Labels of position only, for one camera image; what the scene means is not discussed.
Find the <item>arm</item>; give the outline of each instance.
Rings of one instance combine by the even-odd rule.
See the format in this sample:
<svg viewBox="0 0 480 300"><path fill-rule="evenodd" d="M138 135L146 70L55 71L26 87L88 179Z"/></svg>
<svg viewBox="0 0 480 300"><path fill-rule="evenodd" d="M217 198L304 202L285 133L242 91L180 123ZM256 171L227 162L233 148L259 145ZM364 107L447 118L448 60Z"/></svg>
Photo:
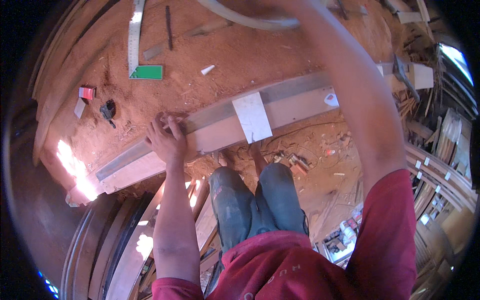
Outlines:
<svg viewBox="0 0 480 300"><path fill-rule="evenodd" d="M367 52L319 1L280 2L300 20L328 69L357 144L367 195L385 175L406 167L403 130L392 93Z"/></svg>
<svg viewBox="0 0 480 300"><path fill-rule="evenodd" d="M173 134L163 129L164 124L157 116L149 124L145 139L147 145L167 164L165 191L153 236L156 277L179 278L200 285L200 253L184 182L187 143L171 116L168 125Z"/></svg>

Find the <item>hand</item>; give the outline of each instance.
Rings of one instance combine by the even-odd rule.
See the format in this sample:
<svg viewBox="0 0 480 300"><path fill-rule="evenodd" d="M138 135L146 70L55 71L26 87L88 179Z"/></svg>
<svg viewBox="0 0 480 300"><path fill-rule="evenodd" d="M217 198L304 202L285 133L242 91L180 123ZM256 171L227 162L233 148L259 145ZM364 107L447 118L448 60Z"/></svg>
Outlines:
<svg viewBox="0 0 480 300"><path fill-rule="evenodd" d="M167 167L174 162L180 162L183 165L187 154L185 135L173 116L168 117L168 126L172 134L167 133L164 129L165 124L160 120L161 115L158 113L148 124L145 143L167 164Z"/></svg>

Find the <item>metal ruler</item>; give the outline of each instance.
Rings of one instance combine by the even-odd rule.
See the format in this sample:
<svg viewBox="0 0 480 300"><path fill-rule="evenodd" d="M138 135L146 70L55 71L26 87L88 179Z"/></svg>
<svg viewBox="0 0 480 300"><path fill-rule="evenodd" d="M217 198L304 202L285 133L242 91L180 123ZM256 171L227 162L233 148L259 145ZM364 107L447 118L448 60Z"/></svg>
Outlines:
<svg viewBox="0 0 480 300"><path fill-rule="evenodd" d="M128 76L130 79L162 79L163 66L139 66L140 28L145 0L133 1L133 16L128 27Z"/></svg>

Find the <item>dirt floor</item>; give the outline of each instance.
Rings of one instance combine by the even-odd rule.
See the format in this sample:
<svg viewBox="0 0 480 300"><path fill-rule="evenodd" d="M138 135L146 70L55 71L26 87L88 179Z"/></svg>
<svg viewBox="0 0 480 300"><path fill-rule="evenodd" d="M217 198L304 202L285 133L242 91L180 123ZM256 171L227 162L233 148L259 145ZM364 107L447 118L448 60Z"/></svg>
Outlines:
<svg viewBox="0 0 480 300"><path fill-rule="evenodd" d="M375 62L391 61L393 53L401 49L403 26L375 0L350 1L364 5L368 15L354 15L349 21L339 15L337 18ZM117 5L128 11L132 1L121 0ZM166 48L150 61L144 61L142 53L145 50L167 40L166 5L171 11L173 51ZM255 87L322 69L322 58L315 54L300 28L269 32L234 24L206 36L185 37L185 32L221 18L195 0L152 0L146 2L142 19L140 64L165 66L164 80L130 80L126 58L129 15L123 12L116 16L125 20L121 28L116 28L115 35L108 36L108 32L96 35L99 44L106 38L109 42L82 74L79 86L96 87L96 98L85 108L82 118L79 120L73 114L78 99L76 87L50 125L41 160L67 190L75 182L56 157L60 139L85 163L87 172L92 172L142 137L148 122L159 111L191 114ZM203 76L200 70L211 64L216 67ZM113 119L116 129L99 113L100 106L110 99L117 106ZM38 101L41 109L43 100L39 98ZM277 130L274 138L265 140L262 146L267 159L283 150L287 154L301 155L313 165L307 176L296 175L295 184L314 240L330 233L350 215L355 205L351 193L355 192L360 177L360 161L353 140L340 141L345 137L349 138L348 128L339 111L333 111ZM327 148L334 148L336 153L325 156ZM246 154L246 144L231 147L227 153L247 185L254 189L255 172ZM215 167L215 162L205 156L198 159L189 172L207 174Z"/></svg>

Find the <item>dark shorts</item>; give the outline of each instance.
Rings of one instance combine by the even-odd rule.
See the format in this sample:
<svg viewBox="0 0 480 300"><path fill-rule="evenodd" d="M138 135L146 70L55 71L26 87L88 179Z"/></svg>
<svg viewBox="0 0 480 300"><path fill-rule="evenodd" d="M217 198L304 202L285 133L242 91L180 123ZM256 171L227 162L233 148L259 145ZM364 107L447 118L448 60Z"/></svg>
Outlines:
<svg viewBox="0 0 480 300"><path fill-rule="evenodd" d="M213 211L225 253L260 233L293 230L309 235L305 212L300 208L292 172L280 163L263 169L255 195L240 175L227 167L209 179Z"/></svg>

